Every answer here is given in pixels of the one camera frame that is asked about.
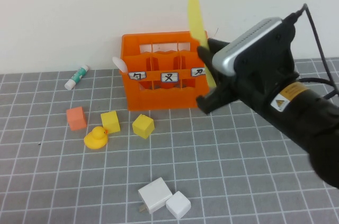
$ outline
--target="orange foam cube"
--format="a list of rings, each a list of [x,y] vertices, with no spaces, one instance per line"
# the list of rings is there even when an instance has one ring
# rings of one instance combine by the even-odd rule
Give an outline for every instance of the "orange foam cube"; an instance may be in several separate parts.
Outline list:
[[[68,109],[66,115],[70,130],[80,130],[87,127],[86,115],[82,106]]]

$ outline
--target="glue stick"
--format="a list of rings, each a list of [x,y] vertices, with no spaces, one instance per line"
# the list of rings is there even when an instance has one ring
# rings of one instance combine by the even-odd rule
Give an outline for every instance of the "glue stick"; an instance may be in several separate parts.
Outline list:
[[[73,87],[79,83],[80,79],[86,75],[87,71],[89,70],[89,68],[84,65],[82,66],[74,75],[73,77],[67,81],[67,83],[65,84],[65,88],[67,90],[72,90]]]

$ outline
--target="white cube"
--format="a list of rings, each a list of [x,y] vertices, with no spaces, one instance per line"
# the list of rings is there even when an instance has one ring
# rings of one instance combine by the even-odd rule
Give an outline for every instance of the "white cube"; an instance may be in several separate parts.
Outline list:
[[[167,200],[166,207],[176,219],[181,219],[190,210],[191,202],[180,191],[177,191]]]
[[[164,207],[166,201],[172,196],[171,191],[161,177],[142,187],[138,192],[149,213]]]

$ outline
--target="label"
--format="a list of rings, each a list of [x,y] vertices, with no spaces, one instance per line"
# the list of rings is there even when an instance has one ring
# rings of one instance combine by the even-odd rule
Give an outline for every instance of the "label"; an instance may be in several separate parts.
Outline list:
[[[142,80],[146,78],[146,72],[145,71],[136,71],[136,72],[130,72],[128,74],[130,79],[134,80]]]
[[[279,112],[283,112],[288,104],[300,93],[306,91],[308,88],[300,82],[285,87],[271,102],[271,106]]]
[[[205,68],[192,68],[191,69],[192,77],[198,77],[200,75],[206,75]]]
[[[79,83],[80,79],[85,76],[87,71],[84,68],[80,68],[71,78],[76,84]]]
[[[177,72],[161,73],[161,82],[172,83],[179,81],[179,74]]]

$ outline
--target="black cable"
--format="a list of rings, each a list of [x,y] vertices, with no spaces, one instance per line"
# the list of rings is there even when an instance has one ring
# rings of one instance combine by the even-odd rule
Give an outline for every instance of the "black cable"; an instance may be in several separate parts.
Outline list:
[[[300,78],[298,79],[299,82],[301,83],[320,83],[320,84],[325,84],[333,87],[333,84],[331,81],[324,79],[324,78],[319,78],[319,77],[305,77],[305,78]],[[326,94],[323,98],[326,100],[329,100],[330,98],[334,97],[336,95],[336,90],[331,91],[330,93]]]
[[[314,21],[313,21],[313,18],[311,16],[311,12],[309,11],[307,4],[304,3],[302,8],[299,11],[297,11],[294,15],[296,16],[296,18],[299,18],[302,15],[303,11],[306,11],[309,23],[311,24],[313,35],[314,35],[314,38],[316,39],[316,42],[317,42],[320,57],[323,61],[323,65],[324,65],[324,68],[326,70],[326,74],[327,74],[329,80],[326,80],[326,79],[323,79],[323,78],[302,78],[299,81],[300,82],[316,82],[316,83],[321,83],[321,84],[326,84],[326,85],[332,86],[334,88],[334,90],[324,96],[324,98],[328,100],[335,95],[339,95],[339,91],[338,91],[338,88],[337,88],[337,86],[336,86],[336,84],[333,80],[332,74],[329,71],[328,64],[327,64],[327,61],[326,61],[326,58],[325,58],[325,55],[324,55],[324,52],[323,52],[323,48],[322,48],[322,45],[320,44],[319,35],[318,35],[318,32],[317,32],[316,26],[314,25]]]

